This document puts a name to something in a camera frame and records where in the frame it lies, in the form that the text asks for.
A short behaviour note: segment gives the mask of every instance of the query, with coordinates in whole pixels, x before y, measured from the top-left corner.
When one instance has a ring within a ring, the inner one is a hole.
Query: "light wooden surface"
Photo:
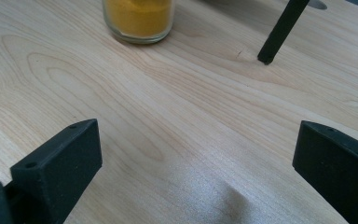
[[[286,0],[179,0],[151,46],[100,0],[0,0],[0,180],[96,118],[103,169],[66,223],[346,223],[291,165],[303,119],[358,139],[358,6],[325,3],[265,66]]]

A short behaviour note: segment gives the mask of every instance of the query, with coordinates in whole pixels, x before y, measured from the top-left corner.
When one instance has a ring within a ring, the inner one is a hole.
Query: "wooden table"
[[[183,0],[135,46],[100,0],[0,1],[0,180],[96,118],[103,168],[66,223],[346,223],[291,162],[301,120],[358,139],[358,6],[308,7],[269,66],[287,0]]]

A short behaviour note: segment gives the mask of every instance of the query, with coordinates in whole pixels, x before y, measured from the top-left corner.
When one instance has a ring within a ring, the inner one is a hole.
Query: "screw hole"
[[[25,168],[27,168],[27,169],[30,169],[33,167],[36,167],[36,162],[30,162],[30,163],[25,164]]]
[[[316,8],[316,9],[320,9],[320,10],[326,10],[327,9],[327,5],[325,3],[323,3],[322,1],[320,1],[320,0],[310,0],[308,2],[308,6]]]

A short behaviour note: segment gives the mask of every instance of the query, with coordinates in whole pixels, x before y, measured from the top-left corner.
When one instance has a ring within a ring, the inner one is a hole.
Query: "black metal leg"
[[[258,61],[264,64],[272,63],[279,48],[283,44],[283,41],[295,26],[296,21],[304,11],[304,8],[307,6],[309,1],[310,0],[289,1],[271,34],[269,34],[266,43],[258,53]]]

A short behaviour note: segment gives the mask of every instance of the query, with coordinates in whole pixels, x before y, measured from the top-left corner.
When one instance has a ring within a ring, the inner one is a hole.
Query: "yellow spice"
[[[170,24],[172,0],[104,1],[107,19],[123,35],[158,35]]]

